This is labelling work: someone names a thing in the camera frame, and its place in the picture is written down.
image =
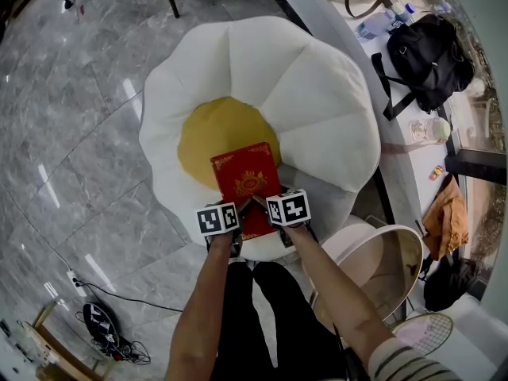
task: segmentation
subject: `black pants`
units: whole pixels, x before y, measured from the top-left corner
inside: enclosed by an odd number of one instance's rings
[[[277,368],[271,364],[252,304],[253,279],[275,315]],[[316,319],[286,268],[277,263],[259,263],[251,271],[245,263],[229,265],[213,381],[345,378],[343,359],[337,337]]]

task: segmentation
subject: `person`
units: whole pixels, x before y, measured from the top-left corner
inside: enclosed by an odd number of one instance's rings
[[[403,345],[359,287],[304,225],[285,227],[338,333],[378,381],[453,381],[459,377]],[[280,264],[229,264],[232,234],[213,237],[194,292],[176,325],[166,380],[342,380],[337,335],[314,316],[292,275]],[[273,368],[252,304],[252,281],[275,315],[278,367]]]

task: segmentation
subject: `yellow cushion center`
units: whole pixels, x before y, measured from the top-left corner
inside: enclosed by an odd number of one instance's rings
[[[277,135],[259,110],[235,98],[218,98],[199,105],[185,120],[178,158],[197,181],[218,189],[210,158],[260,142],[270,144],[275,164],[279,165]]]

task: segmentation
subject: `striped sleeve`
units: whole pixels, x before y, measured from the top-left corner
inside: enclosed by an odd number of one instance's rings
[[[395,337],[372,353],[368,374],[375,381],[460,381],[444,365],[425,358]]]

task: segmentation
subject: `white table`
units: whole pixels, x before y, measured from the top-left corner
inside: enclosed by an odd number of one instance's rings
[[[411,103],[393,121],[388,121],[383,116],[387,96],[371,65],[371,55],[381,52],[387,75],[398,77],[386,48],[388,34],[361,44],[356,39],[354,30],[362,20],[350,18],[345,12],[344,5],[332,4],[327,0],[286,1],[314,37],[347,53],[360,66],[371,92],[379,135],[384,144],[409,144],[409,123],[415,119],[436,117],[435,114],[429,116],[421,111],[416,102]],[[409,93],[407,87],[391,84],[393,103],[397,103],[407,93]],[[415,220],[421,221],[425,215],[445,174],[435,181],[432,181],[429,176],[437,165],[445,167],[446,155],[444,144],[429,145],[412,152],[395,155],[381,154],[379,169],[387,189],[394,219],[398,224],[420,230]]]

